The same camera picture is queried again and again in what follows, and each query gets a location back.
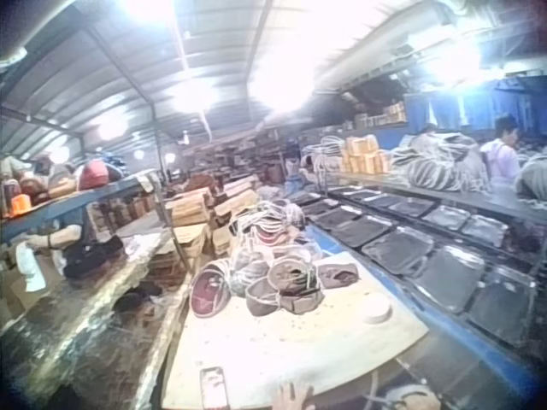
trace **ceiling light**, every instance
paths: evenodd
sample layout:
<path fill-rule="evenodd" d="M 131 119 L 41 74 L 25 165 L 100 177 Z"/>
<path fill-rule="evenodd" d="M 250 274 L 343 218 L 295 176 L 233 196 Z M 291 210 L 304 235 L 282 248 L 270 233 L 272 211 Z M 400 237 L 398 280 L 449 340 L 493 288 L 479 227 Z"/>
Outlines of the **ceiling light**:
<path fill-rule="evenodd" d="M 176 155 L 173 154 L 172 152 L 168 152 L 168 153 L 165 154 L 165 162 L 167 164 L 172 164 L 174 162 L 175 158 L 176 158 Z"/>
<path fill-rule="evenodd" d="M 109 141 L 110 139 L 122 136 L 127 131 L 127 120 L 121 116 L 115 116 L 105 119 L 98 132 L 102 139 Z"/>
<path fill-rule="evenodd" d="M 441 56 L 427 63 L 426 68 L 446 85 L 473 77 L 480 69 L 480 51 L 464 42 L 447 47 Z"/>
<path fill-rule="evenodd" d="M 50 154 L 50 159 L 55 164 L 64 164 L 68 158 L 70 158 L 70 150 L 66 146 L 60 147 Z"/>
<path fill-rule="evenodd" d="M 67 143 L 68 137 L 66 135 L 61 135 L 59 137 L 59 135 L 61 135 L 59 131 L 51 132 L 50 138 L 49 138 L 51 143 L 45 148 L 45 152 L 53 152 Z"/>
<path fill-rule="evenodd" d="M 174 13 L 173 0 L 119 0 L 119 2 L 126 13 L 140 23 L 167 23 Z"/>
<path fill-rule="evenodd" d="M 174 106 L 183 113 L 207 111 L 217 101 L 215 89 L 194 79 L 187 80 L 174 89 Z"/>
<path fill-rule="evenodd" d="M 278 112 L 299 109 L 314 90 L 313 74 L 302 76 L 264 76 L 250 87 L 253 97 L 258 98 Z"/>

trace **white lid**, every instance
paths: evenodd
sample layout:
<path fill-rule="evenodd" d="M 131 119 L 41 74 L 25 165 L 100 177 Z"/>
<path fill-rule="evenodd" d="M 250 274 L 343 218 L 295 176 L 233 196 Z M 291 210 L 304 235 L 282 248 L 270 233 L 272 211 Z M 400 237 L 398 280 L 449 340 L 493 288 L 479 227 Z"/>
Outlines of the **white lid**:
<path fill-rule="evenodd" d="M 379 292 L 367 293 L 362 302 L 363 318 L 370 325 L 385 322 L 391 311 L 391 303 L 387 296 Z"/>

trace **smartphone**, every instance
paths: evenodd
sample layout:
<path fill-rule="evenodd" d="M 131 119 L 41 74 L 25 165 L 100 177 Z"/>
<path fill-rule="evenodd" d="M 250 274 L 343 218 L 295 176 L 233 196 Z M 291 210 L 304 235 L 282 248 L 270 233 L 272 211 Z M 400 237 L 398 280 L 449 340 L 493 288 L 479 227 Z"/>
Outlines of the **smartphone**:
<path fill-rule="evenodd" d="M 224 372 L 220 367 L 201 371 L 202 403 L 205 410 L 230 410 Z"/>

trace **wooden board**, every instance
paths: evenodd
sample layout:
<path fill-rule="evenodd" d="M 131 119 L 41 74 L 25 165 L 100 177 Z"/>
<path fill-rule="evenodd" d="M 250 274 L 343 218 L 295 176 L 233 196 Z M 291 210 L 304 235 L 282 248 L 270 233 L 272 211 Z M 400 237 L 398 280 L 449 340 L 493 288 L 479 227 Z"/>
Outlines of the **wooden board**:
<path fill-rule="evenodd" d="M 422 338 L 427 328 L 347 252 L 319 261 L 359 266 L 361 280 L 325 292 L 311 313 L 295 316 L 278 311 L 251 316 L 244 299 L 233 297 L 210 319 L 189 314 L 168 378 L 164 409 L 202 408 L 201 369 L 220 366 L 232 408 L 268 407 L 280 384 L 313 385 L 315 393 L 359 378 Z M 367 325 L 362 297 L 378 291 L 391 300 L 391 317 Z"/>

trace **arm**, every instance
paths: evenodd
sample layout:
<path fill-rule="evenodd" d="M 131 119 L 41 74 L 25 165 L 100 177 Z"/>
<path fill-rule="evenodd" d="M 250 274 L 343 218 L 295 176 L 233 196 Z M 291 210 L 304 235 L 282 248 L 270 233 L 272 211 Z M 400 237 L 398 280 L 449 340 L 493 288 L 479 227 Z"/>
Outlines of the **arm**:
<path fill-rule="evenodd" d="M 80 225 L 69 225 L 60 231 L 51 233 L 50 235 L 30 235 L 26 242 L 33 249 L 51 248 L 65 249 L 68 245 L 72 245 L 79 240 L 82 234 Z"/>
<path fill-rule="evenodd" d="M 519 157 L 516 151 L 510 147 L 503 147 L 502 150 L 503 152 L 500 153 L 500 171 L 505 178 L 513 181 L 521 171 Z"/>

